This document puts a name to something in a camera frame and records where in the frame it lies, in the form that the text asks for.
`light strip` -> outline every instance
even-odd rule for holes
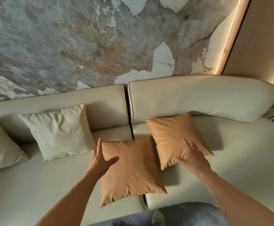
[[[216,66],[216,69],[215,69],[214,74],[217,73],[219,64],[221,63],[221,59],[222,59],[222,56],[223,56],[223,54],[224,54],[224,50],[225,50],[225,47],[226,47],[226,44],[227,44],[227,41],[228,41],[228,38],[229,38],[229,34],[230,34],[230,31],[231,31],[231,28],[232,28],[232,25],[233,25],[233,22],[234,22],[234,19],[235,19],[235,16],[236,16],[236,13],[237,13],[239,4],[240,4],[240,0],[238,0],[237,6],[236,6],[236,9],[235,9],[235,13],[234,13],[234,15],[233,15],[232,22],[231,22],[231,25],[230,25],[230,28],[229,28],[229,31],[228,31],[228,34],[227,34],[227,37],[226,37],[226,40],[225,40],[225,44],[224,44],[224,47],[223,47],[221,56],[219,57],[219,61],[218,61],[218,64],[217,64],[217,66]]]

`person's left hand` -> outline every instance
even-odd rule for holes
[[[95,173],[98,176],[98,179],[101,178],[112,166],[119,160],[119,156],[115,156],[110,160],[105,160],[104,155],[102,153],[102,144],[101,138],[98,139],[97,148],[95,148],[92,160],[89,164],[87,172]]]

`wall mural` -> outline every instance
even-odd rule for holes
[[[213,73],[238,0],[0,0],[0,101]]]

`forearm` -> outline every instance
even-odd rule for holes
[[[98,179],[98,175],[92,171],[87,172],[82,180],[37,222],[36,226],[80,226]]]
[[[213,171],[200,171],[203,181],[230,226],[274,225],[274,212],[226,182]]]

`hand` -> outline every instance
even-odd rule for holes
[[[112,166],[118,160],[119,156],[115,156],[108,161],[104,159],[104,155],[102,153],[101,138],[99,138],[97,147],[93,152],[92,160],[89,164],[87,172],[94,172],[98,176],[98,179],[100,179],[108,171],[110,166]]]
[[[192,142],[192,148],[187,142],[187,140],[183,139],[185,148],[187,150],[188,159],[182,159],[176,157],[176,162],[182,164],[186,167],[191,173],[199,177],[199,171],[206,170],[211,171],[210,164],[208,160],[204,157],[203,152],[199,150],[197,145]]]

